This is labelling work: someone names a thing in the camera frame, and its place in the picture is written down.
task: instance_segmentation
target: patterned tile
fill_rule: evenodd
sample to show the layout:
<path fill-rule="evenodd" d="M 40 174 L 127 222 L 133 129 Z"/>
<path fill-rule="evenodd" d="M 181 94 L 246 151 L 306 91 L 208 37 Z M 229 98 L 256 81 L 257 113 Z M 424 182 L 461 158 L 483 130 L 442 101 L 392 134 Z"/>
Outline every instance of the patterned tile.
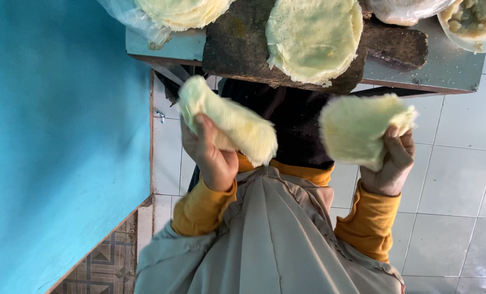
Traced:
<path fill-rule="evenodd" d="M 51 294 L 132 294 L 136 213 L 109 234 Z"/>

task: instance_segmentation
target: white tile floor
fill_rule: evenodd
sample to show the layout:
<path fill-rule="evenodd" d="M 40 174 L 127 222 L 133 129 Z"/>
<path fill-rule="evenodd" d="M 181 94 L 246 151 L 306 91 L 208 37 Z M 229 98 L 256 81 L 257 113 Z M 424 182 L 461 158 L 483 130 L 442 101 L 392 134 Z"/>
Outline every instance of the white tile floor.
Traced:
<path fill-rule="evenodd" d="M 209 85 L 218 82 L 213 77 Z M 168 108 L 158 83 L 154 95 L 167 116 L 154 124 L 156 232 L 186 193 L 195 164 L 181 147 L 179 114 Z M 404 276 L 406 293 L 486 293 L 486 63 L 476 93 L 407 102 L 420 113 L 417 155 L 392 229 L 390 261 Z M 357 166 L 336 164 L 332 219 L 348 214 L 357 175 Z"/>

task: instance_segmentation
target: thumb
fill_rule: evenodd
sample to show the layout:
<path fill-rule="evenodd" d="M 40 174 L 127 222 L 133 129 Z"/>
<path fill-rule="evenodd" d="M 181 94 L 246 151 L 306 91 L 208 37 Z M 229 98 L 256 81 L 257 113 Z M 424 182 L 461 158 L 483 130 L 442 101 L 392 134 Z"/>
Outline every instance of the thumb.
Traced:
<path fill-rule="evenodd" d="M 213 123 L 209 117 L 203 114 L 196 115 L 197 137 L 202 153 L 208 152 L 213 148 Z"/>
<path fill-rule="evenodd" d="M 408 154 L 406 148 L 404 148 L 397 127 L 391 126 L 388 128 L 384 134 L 384 144 L 395 166 L 407 167 L 413 164 L 413 158 Z"/>

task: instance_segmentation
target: wooden board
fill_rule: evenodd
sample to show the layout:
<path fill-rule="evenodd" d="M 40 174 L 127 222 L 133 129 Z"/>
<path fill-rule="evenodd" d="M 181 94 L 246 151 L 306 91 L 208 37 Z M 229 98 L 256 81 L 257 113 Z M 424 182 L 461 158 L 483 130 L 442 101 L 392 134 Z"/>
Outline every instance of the wooden board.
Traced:
<path fill-rule="evenodd" d="M 324 88 L 314 84 L 293 82 L 274 67 L 268 67 L 268 46 L 265 29 L 275 0 L 237 0 L 214 23 L 207 26 L 203 51 L 203 71 L 209 74 L 289 86 L 326 93 L 347 94 L 363 79 L 367 48 L 359 43 L 357 58 L 341 76 Z"/>
<path fill-rule="evenodd" d="M 363 79 L 364 63 L 369 54 L 399 70 L 415 70 L 426 63 L 427 35 L 384 24 L 363 7 L 364 30 L 357 58 L 330 87 L 293 82 L 274 67 L 268 67 L 266 23 L 276 0 L 237 0 L 214 23 L 207 26 L 203 51 L 203 71 L 271 86 L 288 86 L 325 93 L 348 94 Z"/>

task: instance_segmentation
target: blue wall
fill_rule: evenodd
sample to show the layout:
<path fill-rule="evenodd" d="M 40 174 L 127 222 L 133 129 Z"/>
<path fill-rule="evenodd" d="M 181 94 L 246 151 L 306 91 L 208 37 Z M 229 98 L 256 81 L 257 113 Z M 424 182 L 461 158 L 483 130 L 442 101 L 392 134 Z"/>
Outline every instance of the blue wall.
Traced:
<path fill-rule="evenodd" d="M 149 196 L 149 115 L 95 0 L 0 1 L 0 293 L 44 293 Z"/>

